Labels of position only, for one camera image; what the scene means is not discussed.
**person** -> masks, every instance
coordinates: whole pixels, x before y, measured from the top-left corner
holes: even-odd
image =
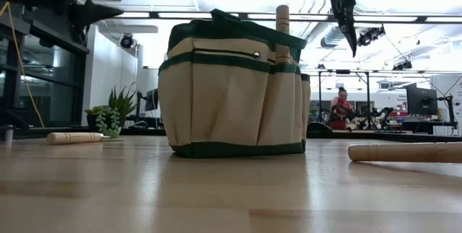
[[[346,118],[351,117],[353,106],[347,102],[348,93],[343,87],[339,87],[339,96],[332,99],[331,102],[331,123],[332,129],[347,129]]]

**green trim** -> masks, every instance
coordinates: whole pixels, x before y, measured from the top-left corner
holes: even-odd
[[[276,50],[277,43],[288,46],[293,59],[300,62],[301,51],[306,46],[306,40],[257,25],[254,22],[240,21],[217,9],[212,11],[212,17],[212,21],[194,19],[189,23],[174,26],[170,33],[168,50],[170,51],[185,38],[245,38],[265,43],[272,51]]]
[[[225,65],[225,66],[236,66],[254,71],[261,71],[267,74],[275,73],[290,73],[290,74],[301,74],[300,67],[293,63],[279,63],[277,65],[271,65],[267,62],[251,60],[239,56],[221,56],[204,53],[181,53],[177,56],[164,61],[159,67],[159,74],[168,67],[184,62],[200,63],[200,64],[214,64],[214,65]]]
[[[302,81],[309,82],[310,81],[310,75],[309,74],[302,74]]]
[[[194,142],[184,146],[171,146],[177,154],[188,158],[249,157],[272,154],[305,153],[305,140],[300,143],[274,146],[245,146],[222,142]]]

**ceiling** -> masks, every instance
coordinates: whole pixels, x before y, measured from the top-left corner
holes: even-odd
[[[215,8],[226,12],[274,13],[280,4],[287,4],[291,13],[327,14],[331,8],[329,0],[122,0],[104,2],[130,11],[179,11],[208,12]],[[357,0],[356,14],[399,14],[399,15],[462,15],[461,0]],[[154,25],[156,34],[134,34],[143,45],[157,44],[166,48],[168,35],[173,25],[185,21],[159,19],[115,19],[106,24]],[[274,28],[274,21],[258,22]],[[356,58],[343,37],[335,31],[334,23],[291,22],[291,34],[308,41],[302,52],[302,64],[305,68],[315,68],[323,63],[333,69],[391,69],[394,63],[405,58],[413,62],[428,62],[431,57],[440,56],[443,51],[450,53],[458,50],[453,42],[462,40],[462,25],[403,25],[385,24],[386,37],[381,37],[367,47],[360,47]],[[373,25],[357,25],[357,31]],[[329,47],[321,41],[330,35]],[[422,68],[434,68],[421,64]]]

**wooden handle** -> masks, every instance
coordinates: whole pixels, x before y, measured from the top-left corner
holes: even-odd
[[[46,140],[49,144],[77,144],[98,142],[103,139],[101,133],[49,133]]]
[[[462,163],[462,143],[352,145],[348,156],[352,161]]]
[[[289,7],[281,5],[276,8],[276,30],[290,34]],[[276,44],[276,63],[290,63],[290,48]]]

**canvas tool bag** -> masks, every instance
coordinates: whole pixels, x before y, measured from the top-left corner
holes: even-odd
[[[290,62],[276,63],[276,44]],[[159,100],[172,149],[185,157],[305,152],[310,82],[298,66],[306,41],[240,21],[174,26],[159,68]]]

